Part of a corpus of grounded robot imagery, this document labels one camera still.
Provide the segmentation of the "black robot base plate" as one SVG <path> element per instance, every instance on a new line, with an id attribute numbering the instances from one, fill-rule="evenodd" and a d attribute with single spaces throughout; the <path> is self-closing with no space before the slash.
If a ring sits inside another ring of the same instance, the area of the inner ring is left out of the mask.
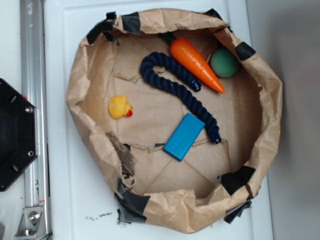
<path id="1" fill-rule="evenodd" d="M 7 191 L 37 157 L 36 109 L 0 80 L 0 191 Z"/>

